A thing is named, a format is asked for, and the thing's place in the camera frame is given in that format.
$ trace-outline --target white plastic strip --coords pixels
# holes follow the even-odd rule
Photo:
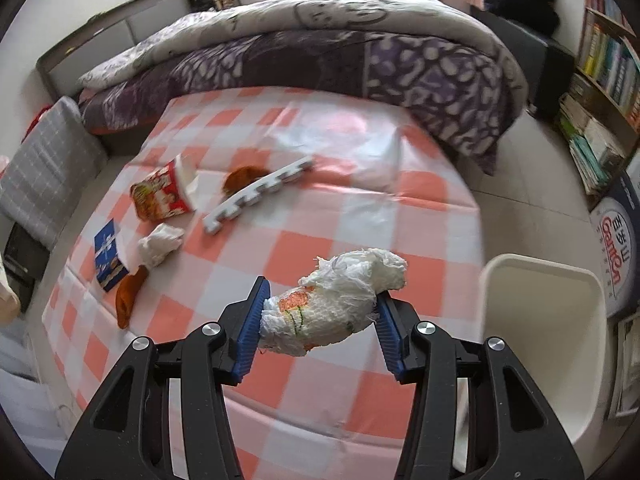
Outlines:
[[[296,162],[249,184],[244,189],[227,198],[222,204],[204,217],[202,222],[205,231],[209,234],[217,233],[222,229],[221,222],[225,219],[231,220],[238,216],[241,213],[241,207],[259,202],[262,194],[265,192],[273,193],[278,191],[282,187],[283,182],[293,182],[299,179],[302,172],[312,165],[313,159],[310,156],[304,156]]]

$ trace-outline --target instant noodle cup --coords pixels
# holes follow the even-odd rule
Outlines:
[[[163,168],[131,186],[130,196],[141,220],[162,220],[194,211],[198,175],[188,158],[178,155]]]

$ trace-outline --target gray plaid cloth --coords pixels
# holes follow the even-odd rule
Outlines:
[[[0,178],[0,210],[51,250],[82,190],[106,163],[107,153],[82,126],[78,106],[63,97],[44,114]]]

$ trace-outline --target plastic tablecloth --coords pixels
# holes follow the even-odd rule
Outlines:
[[[119,330],[115,288],[105,294],[95,280],[94,236],[113,218],[118,251],[137,268],[136,243],[155,224],[138,220],[129,187],[179,153],[198,168],[197,211],[168,221],[186,229],[184,245],[151,271],[130,329]],[[217,234],[204,232],[202,218],[223,199],[228,171],[247,164],[276,170],[303,155],[313,156],[314,167],[301,180]],[[258,275],[279,294],[310,273],[316,257],[362,247],[407,260],[407,285],[393,296],[411,302],[421,318],[458,338],[481,336],[478,206],[407,111],[292,88],[192,94],[171,101],[100,202],[43,322],[57,366],[84,408],[136,336],[183,338],[244,300]],[[392,478],[413,391],[386,370],[373,326],[304,358],[258,352],[251,373],[225,391],[245,478]],[[184,458],[175,455],[174,471],[184,471]]]

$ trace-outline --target headboard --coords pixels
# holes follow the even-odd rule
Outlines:
[[[131,0],[96,14],[36,62],[51,99],[77,95],[82,74],[189,12],[188,0]]]

